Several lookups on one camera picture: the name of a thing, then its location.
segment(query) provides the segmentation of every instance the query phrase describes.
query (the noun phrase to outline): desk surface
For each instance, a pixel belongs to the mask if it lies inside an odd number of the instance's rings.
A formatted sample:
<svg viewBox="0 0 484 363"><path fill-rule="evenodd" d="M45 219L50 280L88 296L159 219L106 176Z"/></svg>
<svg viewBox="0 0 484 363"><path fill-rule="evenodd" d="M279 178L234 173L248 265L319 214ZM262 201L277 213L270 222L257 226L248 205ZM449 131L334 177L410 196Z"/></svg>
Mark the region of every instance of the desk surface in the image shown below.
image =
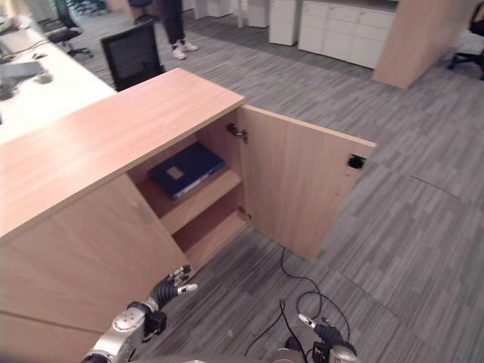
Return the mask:
<svg viewBox="0 0 484 363"><path fill-rule="evenodd" d="M21 48L28 48L45 40L32 29L6 36L10 36L9 42L14 39L21 43ZM45 85L28 79L19 85L13 98L2 102L3 124L0 126L0 144L44 127L75 110L116 93L50 42L20 54L14 63L33 61L32 56L35 53L47 54L39 62L54 78Z"/></svg>
<svg viewBox="0 0 484 363"><path fill-rule="evenodd" d="M1 236L27 228L244 101L176 69L0 145Z"/></svg>

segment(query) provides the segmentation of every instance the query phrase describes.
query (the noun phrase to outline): power cord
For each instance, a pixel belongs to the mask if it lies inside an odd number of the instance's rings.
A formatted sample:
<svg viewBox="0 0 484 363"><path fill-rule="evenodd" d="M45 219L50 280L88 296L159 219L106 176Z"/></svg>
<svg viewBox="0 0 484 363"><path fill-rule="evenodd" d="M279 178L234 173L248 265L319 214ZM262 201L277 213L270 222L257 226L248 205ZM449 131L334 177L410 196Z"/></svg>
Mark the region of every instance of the power cord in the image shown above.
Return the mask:
<svg viewBox="0 0 484 363"><path fill-rule="evenodd" d="M307 278L306 276L296 276L296 275L293 275L291 273L289 273L286 268L284 267L284 254L286 252L286 247L283 247L282 249L282 254L281 254L281 270L283 271L283 273L285 273L286 276L290 277L290 278L295 278L295 279L298 279L298 280L306 280L306 281L309 281L311 282L314 287L315 287L315 290L309 290L309 291L305 291L304 293L300 294L298 297L297 297L297 300L296 300L296 310L297 310L297 313L300 314L300 308L299 308L299 304L301 302L301 299L304 297L304 296L307 296L307 295L310 295L310 294L315 294L315 295L318 295L319 296L319 306L318 306L318 314L316 314L316 316L312 317L313 319L316 319L320 314L321 314L321 310L322 310L322 307L323 307L323 299L327 300L332 306L334 306L336 308L336 310L341 314L341 316L343 317L345 323L346 323L346 329L347 329L347 338L346 338L346 341L349 342L349 338L351 337L351 330L349 328L349 322L348 322L348 319L346 318L346 316L343 314L343 311L340 309L340 307L338 305L336 305L336 303L333 302L333 300L331 300L328 296L324 295L321 290L319 289L319 286L318 284L316 284L316 282L314 280L312 280L311 278ZM284 313L284 310L286 309L286 303L284 300L280 299L279 300L279 309L281 310L281 312L279 313L278 317L272 322L271 325L269 325L263 332L261 332L261 334L255 338L254 340L252 340L252 342L250 342L249 346L247 347L244 355L247 355L250 351L250 349L253 347L253 345L259 340L261 339L264 335L266 335L276 324L279 320L281 320L281 318L284 319L284 323L286 324L286 327L287 329L289 330L290 332L290 335L297 341L297 344L299 346L299 349L300 349L300 352L301 352L301 355L302 355L302 358L304 359L304 362L305 363L308 363L308 357L309 357L309 353L312 351L312 349L308 350L306 353L304 353L304 349L303 349L303 345L301 344L301 342L299 341L299 338L297 337L297 335L293 332L293 330L291 329L290 325L289 325L289 322L287 321L287 317L286 317L286 314Z"/></svg>

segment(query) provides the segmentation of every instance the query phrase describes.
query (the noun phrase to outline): computer mouse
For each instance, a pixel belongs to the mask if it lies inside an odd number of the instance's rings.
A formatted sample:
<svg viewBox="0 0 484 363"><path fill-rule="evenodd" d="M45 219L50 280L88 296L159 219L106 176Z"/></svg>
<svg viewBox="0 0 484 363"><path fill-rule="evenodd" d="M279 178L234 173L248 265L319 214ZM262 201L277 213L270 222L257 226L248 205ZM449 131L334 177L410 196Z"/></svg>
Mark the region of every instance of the computer mouse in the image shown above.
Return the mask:
<svg viewBox="0 0 484 363"><path fill-rule="evenodd" d="M52 75L46 70L43 73L40 73L36 78L33 80L36 81L37 83L40 83L41 85L44 85L45 83L52 82Z"/></svg>

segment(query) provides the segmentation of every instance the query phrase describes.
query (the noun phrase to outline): person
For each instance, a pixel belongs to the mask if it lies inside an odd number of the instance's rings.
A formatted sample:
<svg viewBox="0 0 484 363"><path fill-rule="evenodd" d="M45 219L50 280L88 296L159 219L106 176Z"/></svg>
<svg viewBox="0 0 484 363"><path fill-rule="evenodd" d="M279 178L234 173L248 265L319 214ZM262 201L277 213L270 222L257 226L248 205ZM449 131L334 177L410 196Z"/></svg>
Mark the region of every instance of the person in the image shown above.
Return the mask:
<svg viewBox="0 0 484 363"><path fill-rule="evenodd" d="M172 56L182 60L187 57L186 51L196 51L198 47L187 42L183 29L182 0L158 0L160 17L172 46Z"/></svg>

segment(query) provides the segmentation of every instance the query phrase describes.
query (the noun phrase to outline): gray carpet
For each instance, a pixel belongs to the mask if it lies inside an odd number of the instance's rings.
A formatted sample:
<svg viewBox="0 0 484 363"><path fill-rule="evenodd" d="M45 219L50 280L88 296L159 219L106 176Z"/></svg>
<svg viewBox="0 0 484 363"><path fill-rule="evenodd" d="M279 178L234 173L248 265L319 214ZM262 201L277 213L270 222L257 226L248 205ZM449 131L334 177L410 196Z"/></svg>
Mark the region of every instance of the gray carpet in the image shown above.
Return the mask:
<svg viewBox="0 0 484 363"><path fill-rule="evenodd" d="M175 61L161 28L167 69L184 67L249 103L378 143L324 251L309 264L287 254L287 268L314 278L347 314L364 363L484 359L484 82L477 68L451 72L445 61L409 90L371 81L371 71L294 47L270 45L266 29L233 17L194 20L200 46ZM111 83L98 40L129 27L123 16L81 17L86 67ZM484 42L466 34L459 47ZM294 297L310 285L279 268L281 248L257 232L235 241L202 270L200 290L173 302L169 328L148 355L243 354L278 315L278 300L308 349L315 335L297 322ZM318 301L303 302L309 314ZM344 331L327 303L323 314ZM283 322L250 352L268 358L285 341Z"/></svg>

